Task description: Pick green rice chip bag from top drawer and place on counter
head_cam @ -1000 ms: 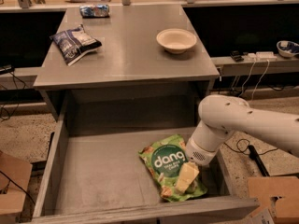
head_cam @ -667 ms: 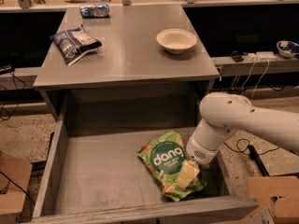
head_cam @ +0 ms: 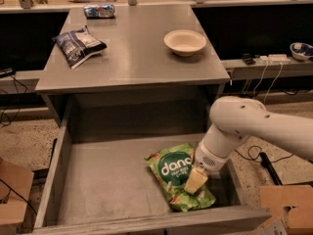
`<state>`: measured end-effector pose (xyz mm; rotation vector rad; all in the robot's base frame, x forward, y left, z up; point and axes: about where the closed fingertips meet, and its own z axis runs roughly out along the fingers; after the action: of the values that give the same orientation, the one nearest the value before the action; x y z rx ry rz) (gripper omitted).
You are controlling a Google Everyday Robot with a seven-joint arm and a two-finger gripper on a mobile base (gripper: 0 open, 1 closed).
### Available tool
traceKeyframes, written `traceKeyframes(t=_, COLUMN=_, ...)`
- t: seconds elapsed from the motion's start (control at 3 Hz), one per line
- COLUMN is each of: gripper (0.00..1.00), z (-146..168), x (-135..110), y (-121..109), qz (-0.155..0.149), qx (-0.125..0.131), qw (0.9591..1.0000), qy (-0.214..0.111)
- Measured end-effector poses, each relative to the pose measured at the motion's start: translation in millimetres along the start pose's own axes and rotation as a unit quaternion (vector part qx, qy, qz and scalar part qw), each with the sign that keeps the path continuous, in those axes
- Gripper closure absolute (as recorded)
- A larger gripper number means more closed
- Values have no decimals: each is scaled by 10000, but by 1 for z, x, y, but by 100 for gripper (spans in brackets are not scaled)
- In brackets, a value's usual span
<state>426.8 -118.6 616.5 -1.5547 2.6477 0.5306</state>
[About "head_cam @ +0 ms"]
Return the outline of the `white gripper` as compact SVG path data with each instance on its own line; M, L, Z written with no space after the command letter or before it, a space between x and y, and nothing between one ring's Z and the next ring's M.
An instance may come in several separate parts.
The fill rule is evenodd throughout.
M213 173L218 172L230 156L225 158L211 153L201 141L194 155L194 167L192 168L184 190L194 195L206 182L207 178Z

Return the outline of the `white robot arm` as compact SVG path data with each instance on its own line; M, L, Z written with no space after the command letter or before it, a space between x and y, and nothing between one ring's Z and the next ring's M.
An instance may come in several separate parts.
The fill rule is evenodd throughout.
M209 112L211 126L199 143L185 191L195 194L248 137L263 139L306 160L313 159L313 119L275 114L258 100L225 96Z

